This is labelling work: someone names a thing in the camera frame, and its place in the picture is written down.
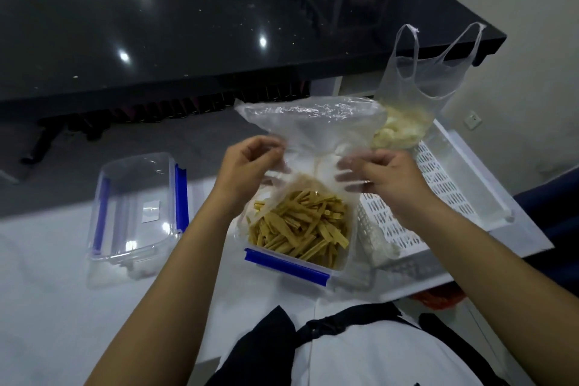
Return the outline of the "person's left hand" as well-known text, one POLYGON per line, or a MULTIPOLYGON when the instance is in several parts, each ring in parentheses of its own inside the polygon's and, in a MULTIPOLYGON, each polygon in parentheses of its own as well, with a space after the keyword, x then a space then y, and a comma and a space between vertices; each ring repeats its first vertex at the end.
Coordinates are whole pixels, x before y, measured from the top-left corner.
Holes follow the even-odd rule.
POLYGON ((210 197, 231 217, 241 213, 270 171, 259 171, 259 157, 273 147, 286 150, 286 142, 276 136, 257 135, 226 149, 210 197))

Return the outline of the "person's right hand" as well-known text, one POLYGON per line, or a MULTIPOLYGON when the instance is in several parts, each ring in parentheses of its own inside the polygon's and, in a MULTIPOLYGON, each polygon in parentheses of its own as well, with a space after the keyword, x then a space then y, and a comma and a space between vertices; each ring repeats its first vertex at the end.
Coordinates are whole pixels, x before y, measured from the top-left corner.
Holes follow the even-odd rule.
POLYGON ((380 196, 406 229, 413 230, 429 210, 440 206, 409 152, 390 150, 387 166, 366 164, 361 168, 349 167, 351 155, 337 162, 336 180, 349 183, 348 191, 380 196))

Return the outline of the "clear plastic snack bag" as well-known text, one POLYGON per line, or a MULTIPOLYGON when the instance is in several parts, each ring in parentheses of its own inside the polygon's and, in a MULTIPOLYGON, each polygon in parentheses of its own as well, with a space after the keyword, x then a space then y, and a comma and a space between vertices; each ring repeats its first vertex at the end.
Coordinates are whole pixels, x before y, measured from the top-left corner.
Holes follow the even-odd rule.
POLYGON ((292 180, 308 175, 337 183, 337 162, 368 150, 374 133, 386 121, 386 110, 372 99, 328 96, 291 102, 244 103, 235 111, 250 124, 286 142, 287 172, 271 171, 266 179, 292 180))

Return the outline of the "person's left forearm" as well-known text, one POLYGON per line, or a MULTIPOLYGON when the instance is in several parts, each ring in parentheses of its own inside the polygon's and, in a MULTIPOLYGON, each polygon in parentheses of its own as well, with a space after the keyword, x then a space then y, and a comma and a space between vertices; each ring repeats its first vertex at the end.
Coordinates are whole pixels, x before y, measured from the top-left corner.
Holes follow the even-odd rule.
POLYGON ((213 189, 84 386, 186 386, 230 223, 255 192, 213 189))

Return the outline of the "person's right forearm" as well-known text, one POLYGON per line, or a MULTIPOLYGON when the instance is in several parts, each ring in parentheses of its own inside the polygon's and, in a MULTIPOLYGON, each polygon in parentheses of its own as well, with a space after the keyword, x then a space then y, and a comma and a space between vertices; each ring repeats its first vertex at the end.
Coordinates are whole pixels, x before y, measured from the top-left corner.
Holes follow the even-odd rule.
POLYGON ((579 298, 439 199, 392 204, 530 378, 579 386, 579 298))

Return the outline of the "pile of white crackers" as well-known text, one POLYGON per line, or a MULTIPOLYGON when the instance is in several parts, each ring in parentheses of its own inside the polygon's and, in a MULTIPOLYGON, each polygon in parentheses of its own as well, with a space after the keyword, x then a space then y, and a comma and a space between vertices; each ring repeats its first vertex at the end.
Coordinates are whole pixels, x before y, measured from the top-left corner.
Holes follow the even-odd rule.
POLYGON ((372 148, 409 150, 417 146, 435 120, 432 112, 384 104, 387 120, 374 133, 372 148))

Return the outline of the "pile of yellow stick snacks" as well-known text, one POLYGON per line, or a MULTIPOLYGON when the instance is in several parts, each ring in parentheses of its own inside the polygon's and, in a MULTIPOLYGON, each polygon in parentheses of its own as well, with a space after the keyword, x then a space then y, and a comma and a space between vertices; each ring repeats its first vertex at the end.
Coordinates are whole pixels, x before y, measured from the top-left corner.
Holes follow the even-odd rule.
POLYGON ((351 246, 353 207, 333 192, 301 187, 254 199, 240 221, 258 249, 337 270, 351 246))

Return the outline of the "white perforated plastic basket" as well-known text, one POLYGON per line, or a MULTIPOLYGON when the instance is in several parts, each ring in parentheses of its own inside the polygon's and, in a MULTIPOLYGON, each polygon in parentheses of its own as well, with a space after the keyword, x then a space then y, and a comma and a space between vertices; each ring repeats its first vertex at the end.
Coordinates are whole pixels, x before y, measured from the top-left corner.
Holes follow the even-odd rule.
MULTIPOLYGON (((490 188, 437 121, 412 150, 412 156, 432 192, 480 228, 490 232, 515 221, 514 211, 490 188)), ((373 268, 408 275, 413 280, 445 273, 425 242, 404 229, 375 194, 360 196, 358 241, 373 268)))

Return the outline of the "clear container with blue clip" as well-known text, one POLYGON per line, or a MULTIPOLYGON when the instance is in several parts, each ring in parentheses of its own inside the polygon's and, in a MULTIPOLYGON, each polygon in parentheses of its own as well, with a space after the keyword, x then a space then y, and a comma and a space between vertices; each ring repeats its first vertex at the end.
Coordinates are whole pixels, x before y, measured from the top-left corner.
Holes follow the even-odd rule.
POLYGON ((298 175, 292 180, 287 181, 271 179, 269 183, 261 185, 254 197, 252 197, 252 199, 250 199, 246 204, 242 214, 235 220, 235 230, 233 233, 235 239, 242 245, 245 253, 245 260, 280 273, 292 275, 301 280, 307 280, 319 286, 327 286, 331 279, 337 278, 346 270, 346 267, 350 263, 355 252, 359 193, 348 191, 348 185, 348 183, 337 183, 333 178, 320 180, 308 175, 298 175), (333 192, 342 197, 353 207, 351 246, 346 258, 342 261, 342 264, 337 270, 331 270, 319 265, 310 264, 297 258, 285 257, 275 252, 264 251, 248 242, 247 233, 243 229, 242 222, 240 221, 241 216, 245 213, 247 205, 254 199, 264 199, 267 197, 279 198, 285 192, 301 187, 319 187, 322 190, 333 192))

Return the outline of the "black stone counter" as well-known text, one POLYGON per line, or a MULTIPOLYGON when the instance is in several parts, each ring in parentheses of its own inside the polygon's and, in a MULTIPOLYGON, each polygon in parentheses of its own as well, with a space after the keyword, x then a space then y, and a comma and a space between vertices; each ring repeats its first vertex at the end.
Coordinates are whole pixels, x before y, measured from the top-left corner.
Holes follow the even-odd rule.
POLYGON ((37 119, 386 66, 404 24, 419 57, 484 24, 457 0, 0 0, 0 170, 37 119))

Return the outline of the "clear lid with blue clips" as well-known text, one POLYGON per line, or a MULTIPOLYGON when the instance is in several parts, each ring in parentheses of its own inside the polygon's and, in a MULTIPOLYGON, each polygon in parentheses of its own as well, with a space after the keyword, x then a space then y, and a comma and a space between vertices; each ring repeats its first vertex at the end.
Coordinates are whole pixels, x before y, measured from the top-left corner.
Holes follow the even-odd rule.
POLYGON ((189 221, 186 170, 172 155, 141 154, 104 164, 92 205, 87 287, 156 276, 189 221))

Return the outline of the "red plastic item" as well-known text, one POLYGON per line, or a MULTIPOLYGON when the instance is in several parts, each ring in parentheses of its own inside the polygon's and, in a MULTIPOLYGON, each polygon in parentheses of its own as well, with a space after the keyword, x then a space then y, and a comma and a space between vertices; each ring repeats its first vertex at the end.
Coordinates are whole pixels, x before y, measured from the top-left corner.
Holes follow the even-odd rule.
POLYGON ((455 282, 449 282, 410 296, 410 299, 435 311, 453 308, 466 298, 467 295, 455 282))

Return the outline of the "black apron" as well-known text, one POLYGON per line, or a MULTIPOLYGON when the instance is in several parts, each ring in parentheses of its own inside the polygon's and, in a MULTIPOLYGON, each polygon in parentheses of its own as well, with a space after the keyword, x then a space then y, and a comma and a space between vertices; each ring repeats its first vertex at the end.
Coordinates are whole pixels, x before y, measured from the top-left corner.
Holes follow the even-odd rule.
MULTIPOLYGON (((404 312, 393 302, 348 305, 340 311, 330 311, 331 315, 297 328, 286 311, 277 306, 235 343, 206 386, 291 386, 296 350, 306 343, 322 336, 336 336, 352 325, 405 322, 404 312)), ((414 320, 459 355, 482 386, 509 386, 473 346, 435 314, 422 313, 414 320)))

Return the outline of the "dark blue seat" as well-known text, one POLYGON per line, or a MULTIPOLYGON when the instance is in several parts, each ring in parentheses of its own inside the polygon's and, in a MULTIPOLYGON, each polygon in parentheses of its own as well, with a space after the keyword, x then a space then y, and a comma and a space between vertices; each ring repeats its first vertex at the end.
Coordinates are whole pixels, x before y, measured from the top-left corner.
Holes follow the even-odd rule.
POLYGON ((579 297, 579 166, 514 199, 554 245, 525 261, 579 297))

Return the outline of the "white shirt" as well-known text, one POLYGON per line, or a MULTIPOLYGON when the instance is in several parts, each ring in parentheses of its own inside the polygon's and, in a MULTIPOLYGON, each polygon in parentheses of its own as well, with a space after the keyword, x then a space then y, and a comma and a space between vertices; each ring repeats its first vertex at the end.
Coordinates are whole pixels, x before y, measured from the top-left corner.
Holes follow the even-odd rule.
POLYGON ((482 386, 449 346, 402 319, 352 325, 299 347, 291 386, 482 386))

